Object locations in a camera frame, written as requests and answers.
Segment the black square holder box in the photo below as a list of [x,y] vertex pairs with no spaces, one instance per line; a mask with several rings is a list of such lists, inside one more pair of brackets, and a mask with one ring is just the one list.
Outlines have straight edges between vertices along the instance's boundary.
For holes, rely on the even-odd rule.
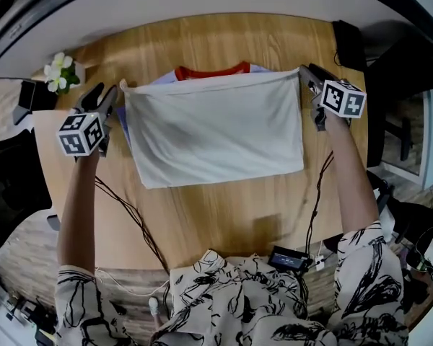
[[45,82],[23,80],[18,105],[31,112],[54,110],[57,99],[58,95],[50,92]]

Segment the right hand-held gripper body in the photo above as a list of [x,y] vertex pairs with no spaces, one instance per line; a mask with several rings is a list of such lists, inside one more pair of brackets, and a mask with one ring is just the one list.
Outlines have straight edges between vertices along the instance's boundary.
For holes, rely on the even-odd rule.
[[360,118],[364,111],[367,94],[345,81],[325,80],[322,87],[314,86],[312,119],[317,131],[325,130],[325,111],[347,120]]

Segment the flat black box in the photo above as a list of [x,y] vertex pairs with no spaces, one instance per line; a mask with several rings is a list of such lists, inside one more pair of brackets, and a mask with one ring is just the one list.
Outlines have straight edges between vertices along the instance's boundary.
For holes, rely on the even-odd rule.
[[367,62],[359,29],[343,20],[332,22],[336,39],[336,53],[341,66],[364,71]]

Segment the person's left forearm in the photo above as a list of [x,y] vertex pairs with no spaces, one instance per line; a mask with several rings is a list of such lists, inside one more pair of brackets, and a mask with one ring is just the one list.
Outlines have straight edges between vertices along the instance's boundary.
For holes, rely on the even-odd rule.
[[99,152],[74,165],[58,234],[58,262],[95,272],[95,177]]

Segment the black recorder with screen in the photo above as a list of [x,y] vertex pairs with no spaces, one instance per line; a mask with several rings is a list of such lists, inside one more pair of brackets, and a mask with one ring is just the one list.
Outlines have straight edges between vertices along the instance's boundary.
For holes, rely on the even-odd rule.
[[268,264],[277,270],[307,272],[312,259],[304,252],[274,246]]

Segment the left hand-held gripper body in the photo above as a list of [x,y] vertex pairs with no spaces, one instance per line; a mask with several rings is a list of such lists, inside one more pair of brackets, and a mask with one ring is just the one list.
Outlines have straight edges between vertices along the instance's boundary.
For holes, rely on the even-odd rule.
[[112,106],[96,110],[74,107],[57,132],[57,138],[65,156],[89,156],[97,148],[105,157],[110,140],[110,127],[106,120],[113,111]]

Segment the white and blue t-shirt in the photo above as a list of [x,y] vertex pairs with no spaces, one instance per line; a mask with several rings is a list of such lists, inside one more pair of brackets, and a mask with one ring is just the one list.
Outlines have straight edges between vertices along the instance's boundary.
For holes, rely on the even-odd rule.
[[304,167],[299,71],[129,87],[126,124],[148,189],[270,177]]

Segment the potted white flower plant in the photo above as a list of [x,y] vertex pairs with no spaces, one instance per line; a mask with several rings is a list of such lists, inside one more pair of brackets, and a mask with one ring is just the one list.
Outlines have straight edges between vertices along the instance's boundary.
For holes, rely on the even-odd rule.
[[43,72],[48,91],[55,94],[67,94],[85,82],[85,67],[64,52],[55,54]]

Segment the black mesh office chair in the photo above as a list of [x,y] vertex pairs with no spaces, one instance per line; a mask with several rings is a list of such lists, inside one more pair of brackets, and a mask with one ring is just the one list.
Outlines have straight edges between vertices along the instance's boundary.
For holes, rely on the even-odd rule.
[[433,89],[433,42],[405,37],[385,51],[364,71],[367,91],[367,166],[382,160],[385,114],[393,102]]
[[26,218],[51,207],[35,132],[0,141],[0,248]]

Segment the person's right forearm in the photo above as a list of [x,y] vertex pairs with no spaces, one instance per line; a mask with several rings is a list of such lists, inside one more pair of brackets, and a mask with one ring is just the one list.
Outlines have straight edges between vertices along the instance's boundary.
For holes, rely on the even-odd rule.
[[326,113],[325,129],[334,156],[343,233],[365,229],[378,220],[375,195],[345,119]]

